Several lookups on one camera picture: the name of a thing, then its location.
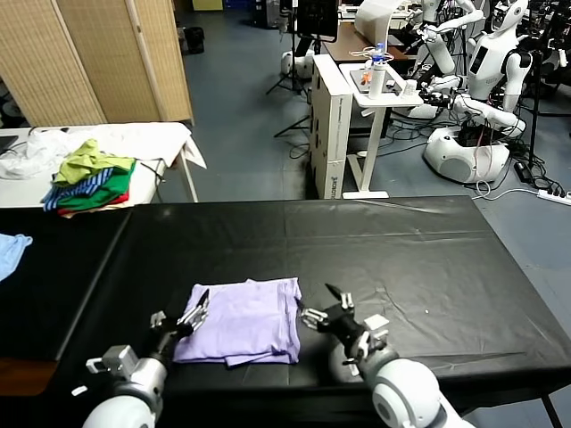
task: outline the cardboard box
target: cardboard box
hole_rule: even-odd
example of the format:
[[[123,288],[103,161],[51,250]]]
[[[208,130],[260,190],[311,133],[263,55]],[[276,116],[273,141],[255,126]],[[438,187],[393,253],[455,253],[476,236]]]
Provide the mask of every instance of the cardboard box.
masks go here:
[[[319,197],[340,199],[351,120],[352,91],[327,54],[314,56],[310,163]]]

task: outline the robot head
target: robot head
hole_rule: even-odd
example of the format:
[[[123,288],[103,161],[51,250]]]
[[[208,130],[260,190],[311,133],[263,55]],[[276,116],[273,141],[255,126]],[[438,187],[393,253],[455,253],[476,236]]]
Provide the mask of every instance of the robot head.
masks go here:
[[[515,28],[524,18],[529,0],[500,0],[492,12],[492,30]]]

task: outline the woven screen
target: woven screen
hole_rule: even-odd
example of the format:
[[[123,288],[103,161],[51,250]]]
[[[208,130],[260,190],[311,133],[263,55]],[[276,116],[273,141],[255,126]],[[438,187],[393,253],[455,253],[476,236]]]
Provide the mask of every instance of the woven screen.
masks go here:
[[[136,0],[136,5],[164,103],[166,120],[192,118],[172,2]]]
[[[125,3],[57,0],[57,4],[107,119],[111,123],[160,120]]]
[[[0,76],[32,126],[105,123],[50,0],[0,0]]]

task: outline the bottle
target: bottle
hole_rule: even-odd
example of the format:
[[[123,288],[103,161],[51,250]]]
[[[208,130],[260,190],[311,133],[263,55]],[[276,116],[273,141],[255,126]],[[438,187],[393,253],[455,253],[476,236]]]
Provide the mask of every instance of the bottle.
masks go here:
[[[368,90],[368,97],[375,100],[383,93],[385,85],[386,62],[380,61],[373,64],[373,75],[371,77],[371,86]]]
[[[371,60],[373,65],[381,62],[385,58],[385,44],[382,42],[377,43],[375,49],[371,52]]]
[[[377,47],[371,53],[372,60],[372,75],[371,75],[371,86],[368,90],[368,97],[370,99],[377,99],[383,93],[383,86],[385,85],[385,44],[377,43]]]

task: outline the folded purple cloth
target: folded purple cloth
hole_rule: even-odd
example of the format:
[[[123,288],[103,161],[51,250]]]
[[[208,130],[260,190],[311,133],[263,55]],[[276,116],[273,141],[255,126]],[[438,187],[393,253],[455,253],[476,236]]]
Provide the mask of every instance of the folded purple cloth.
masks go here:
[[[197,284],[186,309],[194,307],[206,289],[210,289],[208,316],[194,334],[178,343],[176,362],[225,362],[228,366],[298,362],[295,319],[302,293],[297,278]]]

